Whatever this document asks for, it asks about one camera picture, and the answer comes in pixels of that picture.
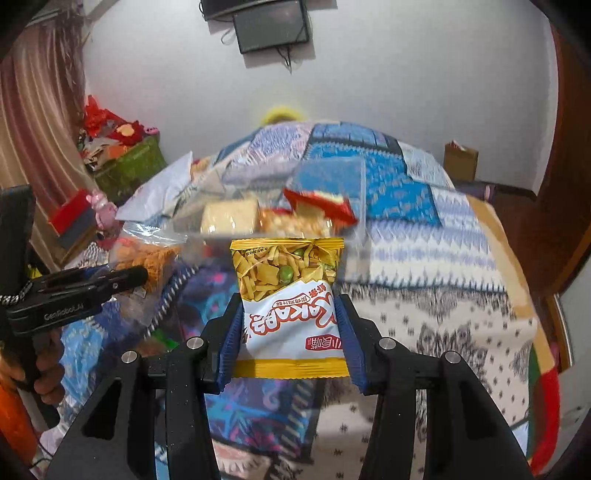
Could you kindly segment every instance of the black handle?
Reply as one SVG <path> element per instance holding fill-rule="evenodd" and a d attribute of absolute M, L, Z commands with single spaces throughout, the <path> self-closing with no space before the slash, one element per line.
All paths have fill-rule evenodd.
<path fill-rule="evenodd" d="M 37 368 L 37 353 L 35 352 L 33 339 L 30 337 L 15 337 L 7 346 L 7 354 L 16 358 L 25 372 L 25 381 L 15 383 L 22 403 L 31 418 L 33 428 L 38 432 L 44 432 L 56 427 L 60 422 L 60 414 L 54 406 L 44 404 L 33 388 L 35 380 L 41 377 L 41 372 Z"/>

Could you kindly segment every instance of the pink toy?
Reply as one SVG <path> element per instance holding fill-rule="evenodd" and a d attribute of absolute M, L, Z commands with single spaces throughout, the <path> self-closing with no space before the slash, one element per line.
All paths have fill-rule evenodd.
<path fill-rule="evenodd" d="M 103 232 L 105 236 L 109 234 L 118 233 L 120 225 L 115 220 L 117 214 L 117 207 L 113 202 L 110 202 L 104 192 L 94 189 L 92 195 L 87 195 L 86 200 L 90 203 L 92 209 L 96 212 L 96 224 L 99 230 Z"/>

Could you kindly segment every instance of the black monitor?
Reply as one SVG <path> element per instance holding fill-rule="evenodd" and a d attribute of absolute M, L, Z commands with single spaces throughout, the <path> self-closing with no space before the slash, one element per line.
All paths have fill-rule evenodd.
<path fill-rule="evenodd" d="M 205 20 L 223 17 L 243 8 L 266 4 L 276 0 L 201 0 L 201 8 Z"/>
<path fill-rule="evenodd" d="M 309 39 L 301 0 L 260 5 L 234 15 L 240 53 L 305 43 Z"/>

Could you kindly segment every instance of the bedspread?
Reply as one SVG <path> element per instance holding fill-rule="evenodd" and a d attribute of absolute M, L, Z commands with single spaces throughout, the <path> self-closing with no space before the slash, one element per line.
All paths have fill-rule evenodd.
<path fill-rule="evenodd" d="M 256 172 L 260 166 L 327 157 L 362 157 L 367 166 L 369 270 L 346 277 L 340 291 L 384 336 L 409 349 L 434 356 L 458 351 L 507 422 L 532 425 L 530 390 L 537 377 L 530 366 L 538 376 L 556 370 L 524 276 L 492 207 L 455 191 L 429 154 L 345 122 L 265 127 L 202 159 L 192 184 L 150 222 L 173 219 L 212 179 L 219 181 L 221 171 L 249 166 Z M 233 270 L 202 269 L 177 299 L 183 336 L 198 335 L 234 291 Z M 117 318 L 111 302 L 101 316 L 72 324 L 63 335 L 67 397 L 61 432 L 110 362 L 139 338 Z M 375 399 L 360 395 L 348 379 L 237 378 L 206 401 L 222 476 L 359 476 Z M 422 477 L 427 421 L 426 395 L 418 391 L 412 478 Z M 156 451 L 158 476 L 166 478 L 165 450 L 156 445 Z M 547 461 L 547 453 L 530 455 L 532 467 Z"/>

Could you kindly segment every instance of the cardboard box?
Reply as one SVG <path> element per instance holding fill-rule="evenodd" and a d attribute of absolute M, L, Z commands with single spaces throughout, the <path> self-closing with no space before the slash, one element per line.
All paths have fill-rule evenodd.
<path fill-rule="evenodd" d="M 443 168 L 452 180 L 473 181 L 478 166 L 478 150 L 464 147 L 457 142 L 445 146 Z"/>

